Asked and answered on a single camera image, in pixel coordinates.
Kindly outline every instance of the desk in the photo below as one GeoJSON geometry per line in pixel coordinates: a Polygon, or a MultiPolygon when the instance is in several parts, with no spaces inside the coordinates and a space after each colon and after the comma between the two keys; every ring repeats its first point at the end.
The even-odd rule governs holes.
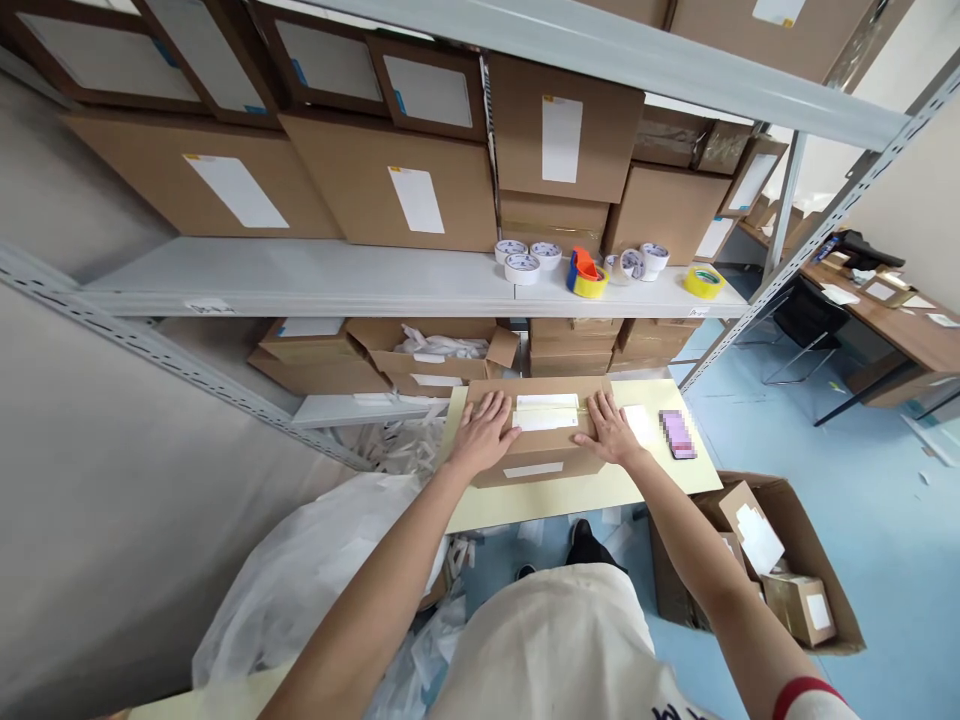
{"type": "MultiPolygon", "coordinates": [[[[651,436],[655,440],[645,445],[681,490],[689,495],[722,487],[717,470],[707,454],[707,446],[697,432],[697,426],[673,380],[624,380],[611,384],[613,396],[620,407],[643,405],[646,409],[651,436]],[[679,410],[683,413],[694,447],[697,448],[696,459],[673,459],[660,429],[661,410],[679,410]]],[[[455,388],[450,398],[440,458],[445,458],[450,452],[466,396],[467,388],[463,387],[455,388]]],[[[471,486],[457,505],[447,532],[475,530],[642,501],[643,496],[627,472],[619,465],[608,464],[591,476],[482,489],[471,486]]]]}

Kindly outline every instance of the black chair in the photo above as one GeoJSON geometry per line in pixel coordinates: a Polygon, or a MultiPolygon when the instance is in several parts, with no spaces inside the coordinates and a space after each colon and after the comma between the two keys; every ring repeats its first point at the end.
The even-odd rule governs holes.
{"type": "Polygon", "coordinates": [[[766,342],[742,342],[737,345],[774,345],[784,335],[793,340],[800,348],[790,361],[778,368],[762,382],[764,385],[793,385],[808,380],[817,370],[824,366],[833,354],[840,349],[840,341],[836,334],[850,319],[850,313],[840,305],[832,302],[816,285],[802,276],[791,285],[789,291],[780,300],[779,305],[772,313],[780,333],[775,340],[766,342]],[[793,365],[808,352],[827,350],[827,354],[813,370],[798,380],[773,381],[773,378],[793,365]]]}

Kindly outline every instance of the hand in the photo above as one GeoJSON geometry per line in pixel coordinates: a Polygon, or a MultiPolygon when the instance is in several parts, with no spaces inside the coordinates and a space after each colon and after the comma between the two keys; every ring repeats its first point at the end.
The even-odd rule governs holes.
{"type": "Polygon", "coordinates": [[[520,428],[511,428],[500,436],[511,404],[502,390],[484,395],[476,410],[473,403],[467,403],[447,462],[461,468],[471,480],[482,470],[493,467],[521,432],[520,428]]]}
{"type": "Polygon", "coordinates": [[[596,398],[587,398],[587,408],[590,417],[597,428],[599,441],[578,433],[573,441],[577,445],[590,448],[602,460],[623,465],[631,459],[640,457],[646,452],[636,435],[627,423],[627,415],[623,410],[617,410],[612,394],[598,392],[596,398]]]}

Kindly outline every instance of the metal shelving unit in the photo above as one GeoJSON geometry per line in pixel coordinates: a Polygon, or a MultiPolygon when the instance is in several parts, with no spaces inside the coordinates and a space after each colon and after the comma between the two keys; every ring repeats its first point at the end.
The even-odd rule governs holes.
{"type": "MultiPolygon", "coordinates": [[[[768,258],[760,290],[749,303],[729,290],[716,301],[692,300],[677,281],[685,268],[656,283],[608,288],[600,301],[582,301],[562,277],[514,287],[492,256],[350,246],[337,241],[177,238],[86,286],[0,242],[0,280],[144,359],[279,430],[357,469],[369,463],[331,434],[304,429],[386,419],[386,406],[357,409],[334,398],[308,398],[297,416],[289,398],[257,387],[240,368],[245,345],[210,341],[206,328],[180,322],[158,328],[124,317],[282,315],[498,315],[540,317],[686,317],[694,307],[732,318],[725,333],[681,384],[689,389],[754,320],[829,231],[885,172],[897,155],[960,87],[960,51],[906,114],[873,106],[571,0],[323,0],[313,2],[372,20],[443,36],[489,50],[555,65],[756,121],[817,135],[865,150],[850,179],[792,256],[768,258]]],[[[0,53],[0,68],[58,99],[29,68],[0,53]]],[[[791,152],[795,178],[802,147],[791,152]]],[[[784,202],[792,197],[785,188],[784,202]]],[[[403,403],[404,417],[429,408],[403,403]]]]}

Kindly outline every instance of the shelf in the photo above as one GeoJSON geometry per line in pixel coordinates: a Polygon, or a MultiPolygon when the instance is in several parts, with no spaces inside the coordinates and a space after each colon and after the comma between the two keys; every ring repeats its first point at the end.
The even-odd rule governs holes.
{"type": "Polygon", "coordinates": [[[869,150],[909,119],[571,0],[322,0],[316,5],[869,150]]]}
{"type": "Polygon", "coordinates": [[[677,283],[610,286],[583,300],[563,273],[514,286],[492,254],[350,245],[341,240],[180,237],[85,286],[80,296],[118,316],[195,317],[187,303],[215,300],[249,317],[740,317],[746,300],[725,288],[712,302],[677,283]]]}

